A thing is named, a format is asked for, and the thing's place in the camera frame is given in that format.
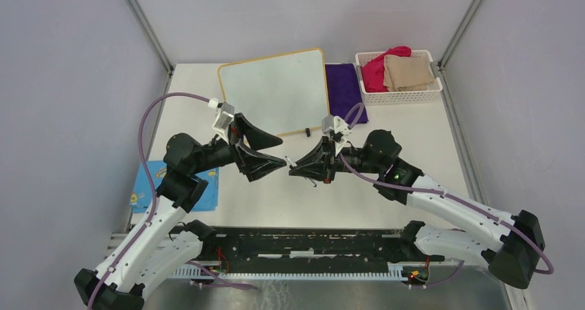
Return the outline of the blue capped marker pen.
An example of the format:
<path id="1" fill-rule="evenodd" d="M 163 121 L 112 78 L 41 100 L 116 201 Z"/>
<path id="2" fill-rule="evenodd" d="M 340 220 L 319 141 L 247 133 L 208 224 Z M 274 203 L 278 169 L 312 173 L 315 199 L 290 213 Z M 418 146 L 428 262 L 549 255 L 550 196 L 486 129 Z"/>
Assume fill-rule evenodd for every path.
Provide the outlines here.
<path id="1" fill-rule="evenodd" d="M 317 187 L 317 183 L 315 178 L 310 174 L 311 171 L 303 168 L 302 166 L 299 167 L 297 162 L 294 162 L 289 156 L 284 156 L 285 160 L 288 163 L 289 171 L 292 172 L 292 176 L 303 177 L 305 180 L 309 181 L 313 188 Z"/>

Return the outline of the yellow framed whiteboard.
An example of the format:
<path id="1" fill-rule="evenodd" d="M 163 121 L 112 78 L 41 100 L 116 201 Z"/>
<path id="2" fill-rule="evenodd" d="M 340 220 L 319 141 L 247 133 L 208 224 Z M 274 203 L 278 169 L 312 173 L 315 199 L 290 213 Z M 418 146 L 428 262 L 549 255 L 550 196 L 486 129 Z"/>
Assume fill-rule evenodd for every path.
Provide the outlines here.
<path id="1" fill-rule="evenodd" d="M 330 114 L 324 52 L 285 52 L 223 64 L 217 76 L 224 100 L 274 135 L 321 127 Z"/>

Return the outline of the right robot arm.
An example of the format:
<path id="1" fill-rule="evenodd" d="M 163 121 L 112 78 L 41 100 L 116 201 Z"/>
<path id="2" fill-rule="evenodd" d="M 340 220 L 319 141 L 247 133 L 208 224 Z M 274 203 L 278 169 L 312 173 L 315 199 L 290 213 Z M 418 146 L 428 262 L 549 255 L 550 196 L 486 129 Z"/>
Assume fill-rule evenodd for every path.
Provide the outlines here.
<path id="1" fill-rule="evenodd" d="M 398 242 L 400 255 L 462 260 L 487 269 L 501 282 L 527 289 L 539 273 L 545 242 L 539 220 L 477 203 L 441 185 L 401 159 L 401 146 L 389 130 L 371 131 L 361 148 L 341 147 L 342 136 L 324 135 L 307 155 L 293 163 L 289 174 L 331 183 L 337 173 L 351 173 L 370 182 L 387 200 L 423 210 L 451 223 L 453 230 L 411 221 Z"/>

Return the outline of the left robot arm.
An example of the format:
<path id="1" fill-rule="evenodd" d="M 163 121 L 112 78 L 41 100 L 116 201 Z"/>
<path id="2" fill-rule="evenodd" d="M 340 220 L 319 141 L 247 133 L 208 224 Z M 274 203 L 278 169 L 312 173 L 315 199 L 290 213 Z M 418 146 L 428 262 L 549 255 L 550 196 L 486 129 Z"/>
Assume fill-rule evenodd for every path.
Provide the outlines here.
<path id="1" fill-rule="evenodd" d="M 235 164 L 249 182 L 286 166 L 262 150 L 279 146 L 282 138 L 253 126 L 241 113 L 218 117 L 215 136 L 200 144 L 186 133 L 173 135 L 163 158 L 166 174 L 153 191 L 147 211 L 122 243 L 95 269 L 81 269 L 74 278 L 88 309 L 142 309 L 146 299 L 179 267 L 217 250 L 214 230 L 194 220 L 162 250 L 158 246 L 208 186 L 198 173 Z"/>

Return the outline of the purple folded towel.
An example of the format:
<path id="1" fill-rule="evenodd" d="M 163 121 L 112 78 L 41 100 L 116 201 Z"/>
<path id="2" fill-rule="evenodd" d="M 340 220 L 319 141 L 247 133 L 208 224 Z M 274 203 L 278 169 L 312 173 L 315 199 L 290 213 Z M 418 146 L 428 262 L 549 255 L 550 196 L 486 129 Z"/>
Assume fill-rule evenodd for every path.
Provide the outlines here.
<path id="1" fill-rule="evenodd" d="M 361 91 L 353 64 L 326 64 L 326 81 L 330 114 L 345 117 L 362 103 Z"/>

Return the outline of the red cloth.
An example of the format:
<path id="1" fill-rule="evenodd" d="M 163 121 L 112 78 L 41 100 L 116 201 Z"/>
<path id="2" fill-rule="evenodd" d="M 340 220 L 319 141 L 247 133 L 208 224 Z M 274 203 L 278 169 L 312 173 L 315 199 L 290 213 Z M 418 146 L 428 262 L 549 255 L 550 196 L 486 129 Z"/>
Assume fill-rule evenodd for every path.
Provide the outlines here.
<path id="1" fill-rule="evenodd" d="M 361 67 L 364 88 L 367 93 L 383 93 L 394 91 L 393 83 L 389 79 L 385 80 L 385 56 L 394 55 L 398 57 L 410 57 L 412 53 L 408 46 L 397 46 L 388 49 L 376 58 L 370 60 L 365 66 Z"/>

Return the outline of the blue cartoon cloth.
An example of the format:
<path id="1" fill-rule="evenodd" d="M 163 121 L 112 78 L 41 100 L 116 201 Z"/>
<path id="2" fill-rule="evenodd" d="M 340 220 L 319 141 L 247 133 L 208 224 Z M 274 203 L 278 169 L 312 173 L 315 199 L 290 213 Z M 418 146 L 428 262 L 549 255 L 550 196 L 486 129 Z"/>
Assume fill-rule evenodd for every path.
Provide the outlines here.
<path id="1" fill-rule="evenodd" d="M 157 188 L 166 175 L 166 164 L 162 160 L 147 161 L 151 179 Z M 219 169 L 214 168 L 197 174 L 197 177 L 208 182 L 202 197 L 191 209 L 191 212 L 214 211 L 218 205 L 219 193 Z M 152 201 L 152 193 L 148 178 L 143 166 L 139 167 L 135 179 L 135 185 L 130 196 L 129 205 L 133 213 L 145 213 Z"/>

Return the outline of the beige folded cloth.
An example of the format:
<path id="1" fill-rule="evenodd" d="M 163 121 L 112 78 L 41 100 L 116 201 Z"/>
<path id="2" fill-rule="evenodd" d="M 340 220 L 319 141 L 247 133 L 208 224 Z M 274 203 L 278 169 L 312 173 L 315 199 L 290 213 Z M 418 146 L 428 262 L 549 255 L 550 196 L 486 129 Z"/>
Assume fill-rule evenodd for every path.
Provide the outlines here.
<path id="1" fill-rule="evenodd" d="M 393 92 L 424 91 L 435 78 L 423 57 L 384 57 L 383 85 Z"/>

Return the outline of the white plastic basket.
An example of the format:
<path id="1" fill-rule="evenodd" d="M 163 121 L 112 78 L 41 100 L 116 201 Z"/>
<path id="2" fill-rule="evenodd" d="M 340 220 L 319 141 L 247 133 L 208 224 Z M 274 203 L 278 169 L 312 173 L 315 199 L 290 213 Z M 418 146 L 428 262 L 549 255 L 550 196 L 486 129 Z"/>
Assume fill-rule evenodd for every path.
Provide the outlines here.
<path id="1" fill-rule="evenodd" d="M 421 57 L 428 65 L 429 71 L 435 77 L 431 84 L 428 84 L 426 90 L 409 91 L 409 92 L 395 92 L 386 91 L 382 93 L 368 93 L 364 85 L 362 76 L 362 66 L 365 66 L 369 61 L 383 54 L 379 52 L 358 52 L 355 54 L 355 70 L 357 73 L 360 94 L 362 101 L 367 106 L 382 106 L 393 104 L 421 104 L 428 103 L 434 99 L 439 98 L 443 91 L 443 82 L 439 76 L 439 68 L 437 62 L 433 60 L 431 53 L 428 50 L 413 50 L 411 55 L 413 57 Z"/>

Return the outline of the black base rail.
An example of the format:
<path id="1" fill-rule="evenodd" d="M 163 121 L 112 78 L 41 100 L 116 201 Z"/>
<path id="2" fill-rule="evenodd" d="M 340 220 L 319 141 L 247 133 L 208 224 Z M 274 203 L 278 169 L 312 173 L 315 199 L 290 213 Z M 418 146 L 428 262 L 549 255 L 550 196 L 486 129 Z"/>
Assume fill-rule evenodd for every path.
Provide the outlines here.
<path id="1" fill-rule="evenodd" d="M 228 273 L 385 273 L 390 264 L 442 262 L 395 229 L 215 227 L 195 261 Z"/>

